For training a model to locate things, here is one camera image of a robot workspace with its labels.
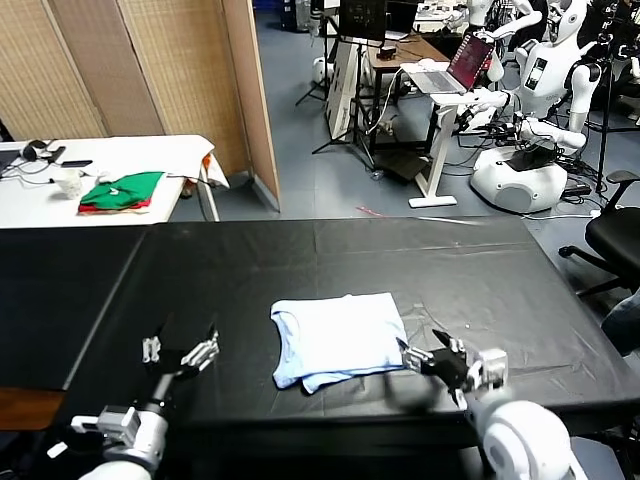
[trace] office chair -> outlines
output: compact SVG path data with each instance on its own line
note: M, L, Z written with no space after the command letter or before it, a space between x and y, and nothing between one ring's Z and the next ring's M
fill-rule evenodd
M640 287L640 208L616 208L622 194L640 177L625 170L618 170L607 177L609 183L619 185L611 200L602 209L599 217L587 224L584 238L602 258L591 255L570 245L558 253L567 258L577 255L617 278L601 285L578 292L584 297L606 292L616 287L635 292Z

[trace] laptop screen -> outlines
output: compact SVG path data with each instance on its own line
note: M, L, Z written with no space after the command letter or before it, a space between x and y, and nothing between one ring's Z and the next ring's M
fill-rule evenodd
M465 35L447 72L467 90L473 88L480 70L493 52L493 45L475 35Z
M417 3L387 2L387 30L411 33L417 13Z

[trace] tripod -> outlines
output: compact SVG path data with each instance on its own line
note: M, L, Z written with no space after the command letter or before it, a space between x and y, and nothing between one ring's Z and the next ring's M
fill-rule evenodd
M369 148L366 145L366 142L363 139L363 136L366 134L366 132L363 132L360 129L360 109L364 109L364 106L362 105L362 97L360 95L360 85L362 84L362 56L363 56L363 51L362 51L362 43L358 43L358 52L357 52L357 73L356 73L356 94L355 97L351 100L351 110L353 111L353 113L350 115L351 120L353 121L353 126L348 128L346 132L344 132L342 135L336 137L336 138L332 138L331 140L329 140L327 143L325 143L324 145L316 148L313 152L311 152L312 155L316 155L318 153L321 153L323 150L325 150L327 147L331 146L331 145L360 145L360 147L362 148L362 151L364 152L364 154L367 156L367 159L369 160L369 165L367 165L364 161L363 163L365 164L365 167L367 168L371 168L375 170L375 162L373 160L373 157L371 156L371 153L369 152ZM352 140L348 141L348 140L344 140L345 138L347 138L349 136L349 134L353 134Z
M322 23L323 23L323 29L324 29L324 78L322 79L322 81L320 83L314 81L313 85L311 86L311 89L309 89L309 91L307 93L305 93L302 97L300 97L298 99L298 101L296 102L295 106L297 107L298 105L300 105L305 98L315 98L316 100L321 100L323 102L326 102L327 99L329 98L329 57L327 55L327 42L328 42L328 37L329 37L329 28L328 28L328 20L327 17L325 15L322 16ZM322 89L322 97L318 97L316 95L314 95L315 91L318 89Z
M609 128L609 114L611 112L611 89L613 86L613 62L611 60L611 56L609 56L604 64L604 67L607 71L606 75L606 83L605 88L607 92L607 99L604 104L604 108L602 110L602 125L592 125L591 128L594 132L598 132L601 134L600 136L600 157L598 159L598 178L596 181L596 192L602 192L602 178L604 171L604 158L607 152L607 135L609 133L624 133L624 132L637 132L637 126L634 127L620 127L620 128Z

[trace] gray floor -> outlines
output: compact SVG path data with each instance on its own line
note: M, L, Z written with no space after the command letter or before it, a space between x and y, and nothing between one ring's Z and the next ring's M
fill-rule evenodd
M215 192L222 220L267 220L304 218L369 217L370 212L384 216L457 216L504 215L484 203L468 186L468 178L445 176L439 193L452 194L458 205L413 210L408 199L417 196L415 184L402 185L389 177L374 180L358 158L358 152L348 147L331 147L326 153L311 155L311 151L328 139L323 119L322 102L308 99L299 107L295 101L309 88L311 64L322 55L322 41L311 46L307 34L284 32L277 16L258 14L258 40L263 66L268 110L271 120L280 185L282 190L280 213L270 210L255 196L247 178L234 179L235 188ZM406 98L398 108L390 107L385 118L397 114L394 128L403 140L424 138L430 106L426 98ZM623 117L614 123L628 125ZM461 150L452 140L448 161L456 163L468 158L473 150ZM583 158L592 166L597 164L600 137L591 132ZM637 133L610 134L606 172L618 169L640 171L637 152L640 135ZM468 170L448 167L450 173ZM634 187L623 198L625 205L640 205L640 188ZM559 204L555 214L588 214L594 206ZM181 201L174 220L200 221L202 215L197 200ZM580 260L564 260L557 249L566 244L586 247L584 228L587 219L524 220L549 259L574 288L581 288L605 280L606 274ZM624 297L626 292L594 296L589 300L594 318L602 318L608 309Z

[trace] white cloth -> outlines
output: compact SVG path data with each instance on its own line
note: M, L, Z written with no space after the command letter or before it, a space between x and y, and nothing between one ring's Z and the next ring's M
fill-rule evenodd
M390 293L327 300L282 300L271 307L282 350L278 388L298 379L309 393L356 375L402 368L404 324Z

